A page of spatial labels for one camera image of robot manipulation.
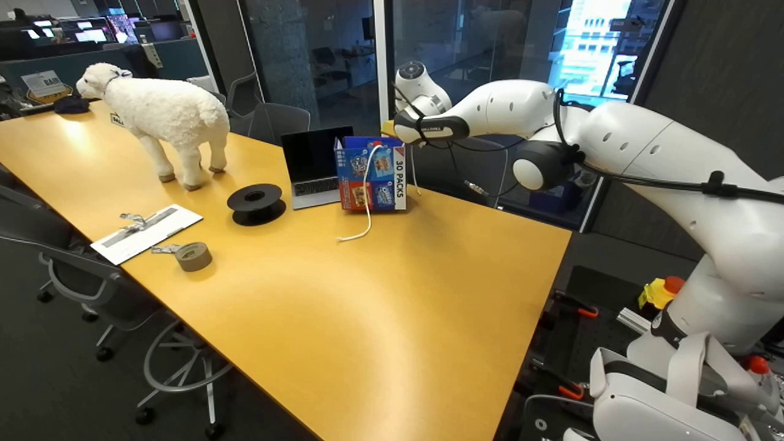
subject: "black tape roll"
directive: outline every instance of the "black tape roll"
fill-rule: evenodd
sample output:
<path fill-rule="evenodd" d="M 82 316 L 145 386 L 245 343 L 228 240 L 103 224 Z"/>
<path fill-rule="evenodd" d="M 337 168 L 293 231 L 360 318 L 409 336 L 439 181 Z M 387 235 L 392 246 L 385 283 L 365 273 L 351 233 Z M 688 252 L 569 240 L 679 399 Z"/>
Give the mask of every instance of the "black tape roll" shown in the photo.
<path fill-rule="evenodd" d="M 228 207 L 236 212 L 232 222 L 240 225 L 260 225 L 280 218 L 286 212 L 286 204 L 280 196 L 280 186 L 271 184 L 238 190 L 228 198 Z"/>

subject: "bag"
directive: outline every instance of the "bag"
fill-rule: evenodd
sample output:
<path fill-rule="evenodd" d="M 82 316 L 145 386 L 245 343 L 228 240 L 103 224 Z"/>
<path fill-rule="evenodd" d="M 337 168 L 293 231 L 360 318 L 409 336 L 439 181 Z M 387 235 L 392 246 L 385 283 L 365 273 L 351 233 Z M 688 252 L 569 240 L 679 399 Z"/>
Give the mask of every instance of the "bag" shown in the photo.
<path fill-rule="evenodd" d="M 336 143 L 341 207 L 348 214 L 406 212 L 406 149 L 396 137 Z"/>

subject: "spool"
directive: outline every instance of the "spool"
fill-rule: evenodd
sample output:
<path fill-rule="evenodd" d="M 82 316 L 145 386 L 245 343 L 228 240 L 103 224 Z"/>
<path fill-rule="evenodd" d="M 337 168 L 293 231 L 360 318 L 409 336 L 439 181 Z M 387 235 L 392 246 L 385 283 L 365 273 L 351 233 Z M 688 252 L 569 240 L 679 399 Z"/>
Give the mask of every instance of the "spool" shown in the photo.
<path fill-rule="evenodd" d="M 195 273 L 213 263 L 213 256 L 204 242 L 182 246 L 173 258 L 183 273 Z"/>
<path fill-rule="evenodd" d="M 232 222 L 240 225 L 271 224 L 286 212 L 286 204 L 280 196 L 280 186 L 271 184 L 238 190 L 228 198 L 228 207 L 232 208 Z"/>

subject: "monitor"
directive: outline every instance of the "monitor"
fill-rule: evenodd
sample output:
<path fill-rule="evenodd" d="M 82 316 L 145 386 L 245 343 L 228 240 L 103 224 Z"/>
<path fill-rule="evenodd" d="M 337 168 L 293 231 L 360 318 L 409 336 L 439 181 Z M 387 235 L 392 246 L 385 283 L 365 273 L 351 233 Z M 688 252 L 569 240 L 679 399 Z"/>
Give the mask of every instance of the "monitor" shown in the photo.
<path fill-rule="evenodd" d="M 281 136 L 281 148 L 291 181 L 337 178 L 336 140 L 351 137 L 353 129 L 326 129 Z"/>

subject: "laptop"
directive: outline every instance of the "laptop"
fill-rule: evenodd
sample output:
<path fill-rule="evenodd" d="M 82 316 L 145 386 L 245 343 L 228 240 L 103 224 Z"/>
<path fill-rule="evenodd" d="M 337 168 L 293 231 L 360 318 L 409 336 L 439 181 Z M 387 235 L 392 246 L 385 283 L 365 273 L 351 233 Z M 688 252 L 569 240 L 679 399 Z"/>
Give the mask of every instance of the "laptop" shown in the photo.
<path fill-rule="evenodd" d="M 353 129 L 327 129 L 281 136 L 281 148 L 291 178 L 293 212 L 337 204 L 336 140 L 351 137 Z"/>

